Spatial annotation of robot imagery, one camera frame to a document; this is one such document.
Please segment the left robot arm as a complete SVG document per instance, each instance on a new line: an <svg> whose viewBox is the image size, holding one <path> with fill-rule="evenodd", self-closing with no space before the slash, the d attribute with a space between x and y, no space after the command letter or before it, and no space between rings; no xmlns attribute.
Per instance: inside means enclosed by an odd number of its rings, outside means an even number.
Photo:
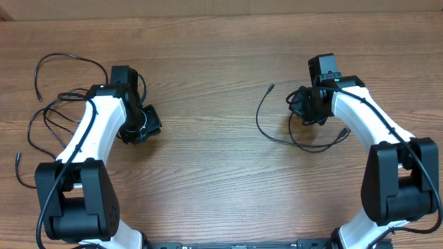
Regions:
<svg viewBox="0 0 443 249"><path fill-rule="evenodd" d="M86 94L61 93L58 100L84 101L84 115L71 141L53 162L40 163L35 184L40 205L36 226L42 234L76 248L150 248L143 232L120 217L120 206L106 164L115 138L137 145L161 131L153 106L138 92L143 79L129 66L113 66L111 80Z"/></svg>

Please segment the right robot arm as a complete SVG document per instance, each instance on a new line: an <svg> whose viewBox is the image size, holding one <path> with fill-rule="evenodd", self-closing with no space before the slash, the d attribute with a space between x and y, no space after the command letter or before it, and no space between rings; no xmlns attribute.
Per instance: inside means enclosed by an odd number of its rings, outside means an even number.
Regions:
<svg viewBox="0 0 443 249"><path fill-rule="evenodd" d="M344 76L331 53L308 61L311 86L287 96L305 126L342 120L368 154L362 208L336 228L327 248L391 248L397 231L430 234L442 224L439 151L431 138L416 138L397 125L355 75Z"/></svg>

